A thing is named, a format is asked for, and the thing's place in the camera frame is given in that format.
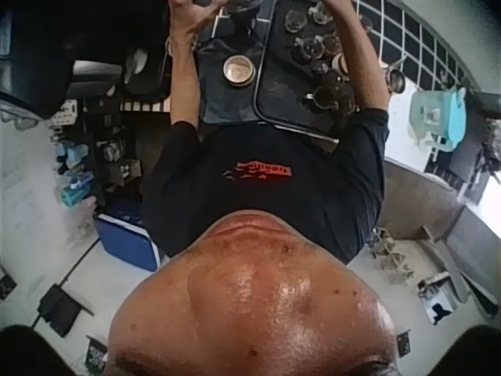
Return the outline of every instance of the black tray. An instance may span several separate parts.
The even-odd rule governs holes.
[[[332,111],[317,110],[303,98],[319,86],[308,63],[293,58],[294,39],[325,35],[336,30],[334,22],[319,26],[308,16],[308,23],[300,32],[285,30],[285,16],[292,10],[308,14],[314,2],[279,0],[275,3],[265,51],[258,70],[254,92],[254,109],[258,116],[273,124],[316,135],[338,138],[342,121]],[[331,59],[325,60],[330,66]]]

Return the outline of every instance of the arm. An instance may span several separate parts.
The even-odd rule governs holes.
[[[226,0],[214,0],[209,6],[193,4],[193,0],[170,0],[171,10],[171,124],[185,121],[198,128],[200,86],[191,51],[196,32],[214,19]]]
[[[390,95],[374,47],[350,0],[323,0],[334,17],[348,74],[361,108],[388,109]]]

